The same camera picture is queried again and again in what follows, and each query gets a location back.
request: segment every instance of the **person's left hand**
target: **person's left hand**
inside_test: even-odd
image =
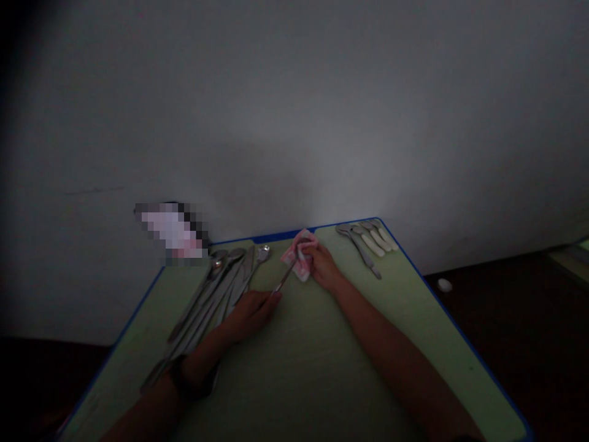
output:
[[[229,339],[239,343],[260,331],[270,320],[282,293],[270,296],[270,292],[251,290],[245,293],[231,314],[221,325]]]

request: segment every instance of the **white plastic handle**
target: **white plastic handle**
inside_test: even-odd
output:
[[[391,246],[389,245],[388,242],[384,242],[382,240],[382,238],[379,236],[378,233],[376,233],[375,229],[371,229],[370,230],[370,234],[372,235],[372,237],[374,238],[374,240],[376,241],[376,243],[383,249],[385,249],[385,251],[390,252],[392,250]]]
[[[382,258],[385,255],[385,251],[376,244],[374,244],[374,241],[371,240],[370,237],[366,236],[364,233],[362,234],[362,239],[364,240],[368,248],[371,249],[374,253],[376,253],[379,257]]]
[[[385,232],[385,230],[382,227],[379,227],[379,233],[382,236],[382,239],[384,239],[393,250],[399,250],[399,246],[397,246],[397,243],[394,241],[393,238],[391,238],[390,235],[387,234],[387,232]]]

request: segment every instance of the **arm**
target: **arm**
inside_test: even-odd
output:
[[[331,293],[387,386],[431,441],[483,436],[428,359],[338,270],[323,245],[308,247],[315,280]]]
[[[212,330],[182,362],[187,380],[200,386],[217,361],[233,345],[263,328],[282,295],[270,292],[248,292],[235,310]],[[169,436],[190,406],[176,391],[165,374],[102,437],[103,441],[161,441]]]

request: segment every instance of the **white wall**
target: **white wall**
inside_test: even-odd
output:
[[[589,230],[586,3],[71,3],[13,96],[14,335],[114,341],[136,202],[215,241],[380,215],[422,273]]]

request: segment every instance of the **blue table edge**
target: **blue table edge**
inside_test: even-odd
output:
[[[440,299],[437,297],[436,293],[431,289],[431,287],[429,286],[428,282],[425,280],[425,278],[423,277],[423,275],[421,274],[421,272],[419,272],[419,270],[417,269],[417,267],[415,266],[415,264],[413,264],[413,261],[411,260],[411,258],[409,258],[409,256],[405,253],[405,250],[403,249],[402,245],[399,243],[399,241],[397,241],[397,239],[395,238],[395,236],[391,233],[391,231],[389,230],[389,228],[387,227],[387,225],[385,224],[385,222],[382,219],[380,219],[380,217],[362,218],[362,219],[358,219],[358,220],[354,220],[354,221],[344,221],[344,222],[347,222],[349,224],[352,224],[352,223],[357,223],[359,221],[365,221],[365,220],[371,220],[371,219],[377,219],[377,220],[379,220],[380,223],[385,227],[385,229],[387,229],[388,234],[391,235],[391,238],[393,238],[394,241],[397,243],[397,245],[399,246],[399,249],[401,250],[401,252],[403,252],[403,255],[405,255],[405,257],[411,263],[411,265],[413,266],[413,269],[417,272],[417,274],[419,275],[419,277],[422,279],[423,283],[429,289],[429,291],[431,292],[431,294],[434,297],[434,299],[440,305],[440,307],[442,308],[442,310],[446,313],[446,316],[450,319],[450,321],[452,322],[452,324],[454,325],[454,327],[456,327],[456,329],[460,333],[460,336],[462,336],[462,338],[464,339],[464,342],[466,342],[466,344],[469,346],[469,348],[474,353],[474,355],[477,357],[477,359],[479,360],[480,364],[483,366],[483,368],[485,369],[485,371],[487,372],[487,374],[489,375],[489,377],[491,377],[491,380],[495,383],[495,385],[497,386],[497,388],[499,389],[499,391],[501,392],[501,394],[503,394],[503,397],[507,400],[508,404],[511,405],[511,408],[514,409],[514,411],[517,413],[517,416],[523,422],[523,425],[526,428],[526,435],[524,436],[523,439],[520,439],[519,441],[514,441],[514,442],[533,442],[533,441],[535,441],[536,438],[534,436],[534,432],[532,431],[532,428],[529,426],[528,421],[526,420],[526,418],[524,417],[524,415],[522,414],[522,412],[520,411],[520,409],[517,408],[517,406],[515,405],[515,403],[513,402],[513,400],[509,397],[509,395],[503,389],[503,387],[501,386],[501,384],[499,383],[499,381],[495,378],[493,372],[489,369],[489,367],[487,366],[487,364],[485,363],[485,361],[483,360],[483,358],[481,358],[479,352],[477,352],[477,350],[472,346],[470,340],[468,340],[468,338],[466,337],[466,335],[463,333],[462,329],[458,326],[458,324],[456,323],[456,321],[454,321],[454,318],[452,317],[452,315],[450,314],[450,312],[448,312],[448,310],[446,309],[446,307],[444,306],[444,304],[442,304],[440,302]],[[326,225],[317,226],[317,227],[307,227],[307,229],[309,231],[311,231],[312,233],[314,233],[315,230],[317,230],[318,228],[336,226],[336,225],[339,225],[339,224],[343,224],[344,222],[339,222],[339,223],[334,223],[334,224],[326,224]],[[296,234],[299,233],[300,231],[301,231],[301,229],[298,229],[298,230],[290,230],[290,231],[281,232],[281,233],[273,233],[271,235],[252,236],[250,238],[240,238],[240,239],[232,239],[230,241],[212,242],[209,245],[210,246],[217,246],[219,244],[227,244],[229,242],[236,242],[236,241],[245,241],[245,240],[248,240],[248,239],[251,240],[251,241],[253,241],[254,244],[263,244],[265,242],[283,241],[285,239],[292,239],[292,238],[294,238],[296,236]],[[90,382],[90,384],[88,385],[88,387],[84,391],[84,393],[83,393],[82,397],[80,398],[80,400],[75,404],[75,407],[72,410],[72,412],[70,413],[70,415],[67,417],[67,419],[65,420],[65,422],[63,424],[61,424],[61,427],[59,428],[57,434],[55,435],[54,440],[58,440],[61,437],[61,435],[63,434],[63,432],[67,428],[67,425],[71,422],[72,418],[75,416],[75,414],[77,413],[77,411],[80,409],[82,403],[84,402],[84,400],[86,399],[86,397],[90,393],[90,390],[92,389],[92,387],[94,386],[96,380],[98,379],[98,377],[102,373],[104,367],[108,364],[111,356],[113,355],[113,353],[117,349],[120,341],[123,339],[123,336],[127,332],[127,329],[130,327],[131,323],[133,322],[133,320],[137,316],[137,313],[141,309],[141,306],[143,305],[143,303],[145,302],[145,300],[147,299],[147,297],[151,293],[151,291],[152,291],[153,287],[155,286],[156,282],[158,282],[158,279],[160,278],[160,276],[161,276],[162,272],[165,270],[165,268],[166,267],[162,267],[160,269],[160,271],[158,272],[157,276],[154,278],[153,282],[151,283],[151,285],[147,289],[145,295],[143,296],[143,298],[141,299],[141,301],[137,305],[137,308],[135,309],[135,311],[133,312],[133,314],[129,318],[129,321],[127,321],[127,324],[123,328],[123,331],[121,331],[121,333],[119,334],[119,336],[118,336],[116,342],[114,343],[114,345],[112,346],[112,348],[111,348],[108,356],[106,357],[106,359],[104,360],[104,362],[100,366],[100,369],[96,372],[96,374],[92,378],[92,381]]]

